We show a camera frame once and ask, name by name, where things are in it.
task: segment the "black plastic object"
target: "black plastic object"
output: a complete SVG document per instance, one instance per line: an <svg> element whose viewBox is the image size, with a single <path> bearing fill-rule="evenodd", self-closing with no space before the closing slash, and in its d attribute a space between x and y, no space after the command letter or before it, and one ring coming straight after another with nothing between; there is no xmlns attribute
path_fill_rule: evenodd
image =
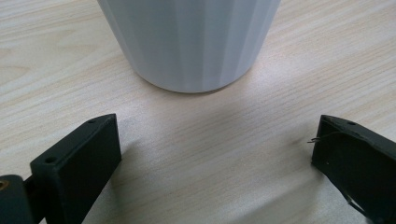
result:
<svg viewBox="0 0 396 224"><path fill-rule="evenodd" d="M396 144L359 124L321 116L312 164L374 223L396 223Z"/></svg>
<svg viewBox="0 0 396 224"><path fill-rule="evenodd" d="M121 160L115 114L91 119L31 162L0 176L0 223L81 223Z"/></svg>

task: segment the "wooden table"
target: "wooden table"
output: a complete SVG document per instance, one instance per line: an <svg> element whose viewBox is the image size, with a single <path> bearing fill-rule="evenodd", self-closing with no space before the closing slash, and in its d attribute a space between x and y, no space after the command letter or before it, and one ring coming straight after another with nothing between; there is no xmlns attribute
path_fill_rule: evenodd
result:
<svg viewBox="0 0 396 224"><path fill-rule="evenodd" d="M396 1L283 0L257 62L202 94L125 60L96 1L0 2L0 171L117 113L123 161L85 223L366 223L310 166L321 114L396 140Z"/></svg>

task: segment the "ribbed vase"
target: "ribbed vase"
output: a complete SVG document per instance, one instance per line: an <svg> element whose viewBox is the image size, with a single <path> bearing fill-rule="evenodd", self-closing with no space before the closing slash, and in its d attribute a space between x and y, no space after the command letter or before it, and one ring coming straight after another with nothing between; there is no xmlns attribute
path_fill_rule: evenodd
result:
<svg viewBox="0 0 396 224"><path fill-rule="evenodd" d="M180 92L212 91L246 73L280 0L98 0L132 68Z"/></svg>

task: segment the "light wood surface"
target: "light wood surface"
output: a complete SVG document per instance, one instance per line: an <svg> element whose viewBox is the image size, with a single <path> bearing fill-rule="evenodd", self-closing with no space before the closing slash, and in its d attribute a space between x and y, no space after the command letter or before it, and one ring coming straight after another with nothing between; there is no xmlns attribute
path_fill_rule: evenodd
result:
<svg viewBox="0 0 396 224"><path fill-rule="evenodd" d="M84 223L366 223L310 166L321 114L396 141L396 1L283 0L257 62L203 94L125 60L96 1L0 1L0 171L117 113L123 161Z"/></svg>

